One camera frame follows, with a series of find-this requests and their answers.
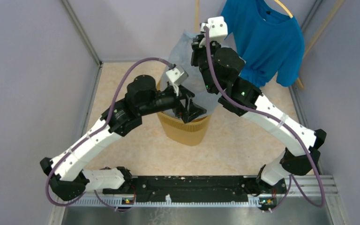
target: marble patterned surface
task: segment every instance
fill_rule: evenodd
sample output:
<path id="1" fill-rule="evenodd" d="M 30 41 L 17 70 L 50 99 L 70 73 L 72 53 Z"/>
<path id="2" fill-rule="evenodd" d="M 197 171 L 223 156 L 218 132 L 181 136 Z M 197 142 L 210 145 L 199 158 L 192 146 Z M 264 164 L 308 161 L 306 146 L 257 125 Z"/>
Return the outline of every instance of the marble patterned surface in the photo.
<path id="1" fill-rule="evenodd" d="M 90 115 L 89 128 L 110 105 L 118 84 L 132 62 L 105 63 Z M 131 73 L 120 92 L 137 75 L 158 80 L 164 70 L 160 62 L 146 62 Z M 282 111 L 297 121 L 288 88 L 273 78 L 263 93 Z M 156 114 L 143 117 L 143 125 L 103 150 L 88 169 L 125 166 L 133 175 L 246 175 L 275 159 L 284 145 L 252 122 L 218 106 L 201 144 L 190 147 L 169 139 Z"/>

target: gray wall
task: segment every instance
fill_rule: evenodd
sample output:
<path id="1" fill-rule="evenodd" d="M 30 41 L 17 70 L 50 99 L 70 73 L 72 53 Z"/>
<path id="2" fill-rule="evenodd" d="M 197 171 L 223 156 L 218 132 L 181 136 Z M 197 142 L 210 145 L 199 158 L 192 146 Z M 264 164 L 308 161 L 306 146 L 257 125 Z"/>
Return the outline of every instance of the gray wall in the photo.
<path id="1" fill-rule="evenodd" d="M 300 75 L 307 122 L 328 133 L 323 172 L 333 174 L 352 224 L 360 224 L 360 0 L 345 1 L 304 59 Z"/>
<path id="2" fill-rule="evenodd" d="M 59 0 L 0 0 L 0 225 L 47 222 L 39 161 L 79 135 L 96 74 Z"/>
<path id="3" fill-rule="evenodd" d="M 284 12 L 273 0 L 265 1 Z M 69 2 L 102 61 L 168 58 L 183 30 L 194 31 L 195 0 Z M 315 0 L 282 2 L 302 23 Z M 225 0 L 201 0 L 200 22 L 219 15 L 224 4 Z"/>

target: blue t-shirt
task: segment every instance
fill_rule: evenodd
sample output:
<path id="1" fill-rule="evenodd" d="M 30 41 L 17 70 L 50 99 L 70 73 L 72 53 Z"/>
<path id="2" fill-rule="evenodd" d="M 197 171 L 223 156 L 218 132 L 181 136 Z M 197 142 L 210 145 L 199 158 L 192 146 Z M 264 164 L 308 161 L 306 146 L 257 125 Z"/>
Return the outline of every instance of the blue t-shirt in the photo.
<path id="1" fill-rule="evenodd" d="M 273 10 L 264 0 L 227 0 L 221 15 L 246 61 L 243 79 L 261 87 L 278 71 L 277 83 L 288 87 L 295 82 L 304 39 L 294 17 Z"/>

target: metal frame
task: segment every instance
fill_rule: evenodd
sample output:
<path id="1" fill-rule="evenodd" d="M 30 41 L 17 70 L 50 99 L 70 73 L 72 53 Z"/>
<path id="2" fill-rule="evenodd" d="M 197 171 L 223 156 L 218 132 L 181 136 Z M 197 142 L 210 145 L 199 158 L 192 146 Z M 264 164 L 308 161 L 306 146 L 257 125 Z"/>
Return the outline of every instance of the metal frame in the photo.
<path id="1" fill-rule="evenodd" d="M 315 1 L 309 14 L 307 15 L 307 18 L 305 19 L 305 21 L 303 22 L 303 24 L 301 26 L 302 31 L 304 31 L 305 28 L 310 23 L 311 19 L 313 18 L 314 14 L 316 13 L 316 11 L 319 8 L 322 1 L 323 0 Z M 62 3 L 64 9 L 66 10 L 66 12 L 69 16 L 69 19 L 73 23 L 75 30 L 79 34 L 83 43 L 85 44 L 85 47 L 89 51 L 91 57 L 94 59 L 96 64 L 99 65 L 99 70 L 96 75 L 94 87 L 93 87 L 92 93 L 90 95 L 88 109 L 87 109 L 87 112 L 85 113 L 84 124 L 83 124 L 82 128 L 80 129 L 80 136 L 81 136 L 87 129 L 87 125 L 88 125 L 89 118 L 90 118 L 90 112 L 91 112 L 91 109 L 93 106 L 94 98 L 95 98 L 95 95 L 97 92 L 98 82 L 99 82 L 101 72 L 102 72 L 103 63 L 100 60 L 100 58 L 98 57 L 98 54 L 96 53 L 95 49 L 93 48 L 93 45 L 91 44 L 88 36 L 86 35 L 86 32 L 84 31 L 81 23 L 79 22 L 76 14 L 73 11 L 68 0 L 60 0 L 60 2 Z M 296 114 L 299 118 L 299 122 L 302 125 L 308 127 L 308 121 L 307 121 L 304 111 L 302 109 L 302 104 L 300 102 L 297 91 L 298 90 L 295 85 L 289 87 L 289 92 L 291 94 L 291 97 L 292 97 L 292 100 L 293 100 L 293 103 L 295 106 Z M 303 187 L 303 190 L 305 191 L 305 193 L 308 197 L 320 196 L 320 190 L 319 190 L 318 184 L 315 180 L 315 176 L 313 176 L 313 175 L 307 175 L 307 176 L 302 176 L 302 177 L 296 176 L 296 179 L 298 180 L 299 184 Z M 329 211 L 328 213 L 331 216 L 333 224 L 334 225 L 350 224 L 347 214 L 345 212 L 345 209 L 343 207 L 343 204 L 341 202 L 340 196 L 338 194 L 338 190 L 337 190 L 337 187 L 336 187 L 333 177 L 331 175 L 321 175 L 321 179 L 323 181 L 324 189 L 325 189 L 325 193 L 326 193 L 327 208 Z M 300 196 L 301 196 L 300 191 L 296 188 L 296 186 L 292 186 L 290 193 L 289 193 L 289 197 L 300 197 Z M 108 202 L 115 203 L 115 200 L 113 199 L 114 197 L 102 196 L 102 198 Z M 85 194 L 85 196 L 82 199 L 86 199 L 88 201 L 81 200 L 79 203 L 76 203 L 74 206 L 99 206 L 99 205 L 95 205 L 97 198 L 92 193 Z M 60 198 L 58 198 L 57 196 L 56 196 L 55 200 L 59 203 L 63 203 L 63 201 Z M 66 209 L 65 207 L 53 206 L 48 224 L 49 225 L 61 225 L 63 217 L 64 217 L 65 209 Z"/>

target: yellow basket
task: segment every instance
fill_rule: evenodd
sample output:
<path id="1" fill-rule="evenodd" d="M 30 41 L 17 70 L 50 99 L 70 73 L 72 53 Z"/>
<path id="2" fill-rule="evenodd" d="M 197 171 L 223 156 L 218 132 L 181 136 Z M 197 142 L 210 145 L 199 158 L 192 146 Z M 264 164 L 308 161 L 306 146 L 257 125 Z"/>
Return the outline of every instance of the yellow basket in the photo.
<path id="1" fill-rule="evenodd" d="M 163 112 L 158 112 L 157 116 L 166 136 L 174 141 L 189 146 L 196 146 L 202 142 L 203 137 L 205 137 L 206 131 L 208 130 L 211 118 L 209 115 L 185 124 L 182 120 L 168 116 Z"/>

